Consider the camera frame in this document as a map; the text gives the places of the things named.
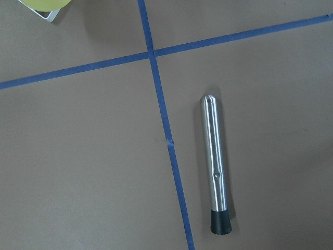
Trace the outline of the white cup rack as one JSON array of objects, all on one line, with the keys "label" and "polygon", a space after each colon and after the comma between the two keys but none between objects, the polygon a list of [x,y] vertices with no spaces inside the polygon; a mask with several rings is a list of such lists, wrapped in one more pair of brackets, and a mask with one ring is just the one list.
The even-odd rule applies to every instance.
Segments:
[{"label": "white cup rack", "polygon": [[38,11],[26,5],[22,0],[19,0],[19,2],[25,7],[27,7],[29,10],[31,10],[33,13],[35,13],[38,17],[42,18],[43,20],[46,20],[47,22],[53,22],[60,12],[60,9],[49,12]]}]

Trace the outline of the yellow cup on rack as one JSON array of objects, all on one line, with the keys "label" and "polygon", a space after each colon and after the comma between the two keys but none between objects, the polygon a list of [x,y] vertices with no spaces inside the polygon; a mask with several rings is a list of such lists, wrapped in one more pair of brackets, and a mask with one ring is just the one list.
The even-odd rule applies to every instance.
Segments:
[{"label": "yellow cup on rack", "polygon": [[51,12],[68,5],[70,0],[21,0],[23,4],[37,11]]}]

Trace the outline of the steel muddler black tip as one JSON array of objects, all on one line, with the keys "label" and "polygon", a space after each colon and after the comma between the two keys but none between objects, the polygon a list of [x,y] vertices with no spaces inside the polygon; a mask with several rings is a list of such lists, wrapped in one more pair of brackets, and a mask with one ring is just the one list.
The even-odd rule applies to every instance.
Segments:
[{"label": "steel muddler black tip", "polygon": [[204,150],[210,194],[211,232],[216,235],[231,233],[227,208],[220,121],[216,97],[205,94],[200,100]]}]

